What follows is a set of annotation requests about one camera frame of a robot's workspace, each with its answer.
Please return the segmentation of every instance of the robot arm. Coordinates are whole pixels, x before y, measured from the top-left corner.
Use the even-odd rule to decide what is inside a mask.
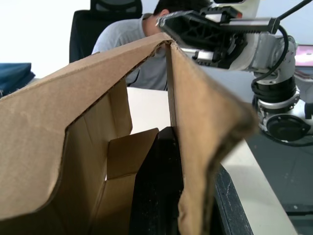
[[[313,80],[295,73],[296,42],[280,18],[255,18],[258,6],[259,0],[211,3],[200,12],[162,17],[158,26],[199,65],[254,73],[253,105],[261,130],[278,142],[297,141],[313,134],[308,104],[313,96],[307,88]],[[275,36],[278,30],[283,36]]]

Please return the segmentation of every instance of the cardboard box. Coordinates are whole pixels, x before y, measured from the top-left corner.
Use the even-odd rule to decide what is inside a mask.
[[[123,78],[163,44],[184,174],[179,229],[208,234],[214,174],[256,118],[158,34],[69,64],[0,100],[1,235],[127,234],[136,172],[158,130],[129,136]]]

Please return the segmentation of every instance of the white wall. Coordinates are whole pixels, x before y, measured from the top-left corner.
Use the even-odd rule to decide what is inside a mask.
[[[142,0],[143,12],[153,12],[157,0]],[[261,0],[258,16],[278,16],[300,0]],[[74,11],[89,9],[89,0],[0,0],[0,62],[31,62],[37,77],[68,64]],[[313,3],[283,20],[302,44],[313,44]],[[251,75],[206,69],[215,79],[250,100]]]

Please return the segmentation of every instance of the black hair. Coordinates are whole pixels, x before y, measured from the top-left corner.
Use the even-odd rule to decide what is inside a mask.
[[[153,14],[156,16],[164,9],[169,10],[169,12],[200,11],[207,6],[209,6],[208,0],[159,0]]]

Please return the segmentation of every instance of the black office chair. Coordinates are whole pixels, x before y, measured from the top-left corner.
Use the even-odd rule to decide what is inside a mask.
[[[99,35],[113,22],[139,19],[141,15],[141,0],[91,0],[90,10],[74,13],[69,42],[69,62],[91,55]]]

